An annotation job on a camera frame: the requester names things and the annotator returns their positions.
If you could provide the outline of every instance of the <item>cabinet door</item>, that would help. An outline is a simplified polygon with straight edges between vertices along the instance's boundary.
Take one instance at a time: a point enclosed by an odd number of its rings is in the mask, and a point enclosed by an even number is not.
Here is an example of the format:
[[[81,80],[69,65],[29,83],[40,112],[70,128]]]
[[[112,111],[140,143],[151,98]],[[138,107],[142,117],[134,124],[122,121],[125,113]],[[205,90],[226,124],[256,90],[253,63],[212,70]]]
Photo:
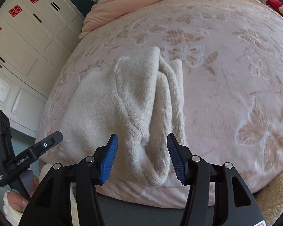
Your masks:
[[[48,96],[60,71],[29,45],[0,15],[0,63]]]
[[[79,33],[62,16],[62,12],[54,7],[50,0],[25,0],[31,10],[46,24],[71,50],[79,44]]]
[[[70,56],[70,49],[26,6],[13,0],[0,9],[6,21],[30,45],[59,70]]]
[[[1,65],[0,110],[11,120],[11,127],[36,137],[46,101]]]

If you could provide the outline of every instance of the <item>metal pin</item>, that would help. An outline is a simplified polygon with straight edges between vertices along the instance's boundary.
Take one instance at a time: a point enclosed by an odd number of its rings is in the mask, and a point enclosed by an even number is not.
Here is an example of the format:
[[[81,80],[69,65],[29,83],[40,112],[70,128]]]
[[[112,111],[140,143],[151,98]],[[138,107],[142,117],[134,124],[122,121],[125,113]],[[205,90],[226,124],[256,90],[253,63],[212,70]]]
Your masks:
[[[59,169],[61,168],[61,164],[60,164],[60,163],[56,163],[56,164],[54,164],[52,167],[53,167],[53,169],[55,169],[55,170],[59,170]]]
[[[200,157],[197,156],[197,155],[193,155],[192,156],[192,161],[199,162],[200,161]]]
[[[233,168],[233,165],[229,162],[225,163],[225,167],[228,168],[228,169],[232,169]]]
[[[93,162],[94,161],[94,157],[93,156],[87,156],[86,157],[86,159],[85,159],[85,161],[87,161],[87,162]]]

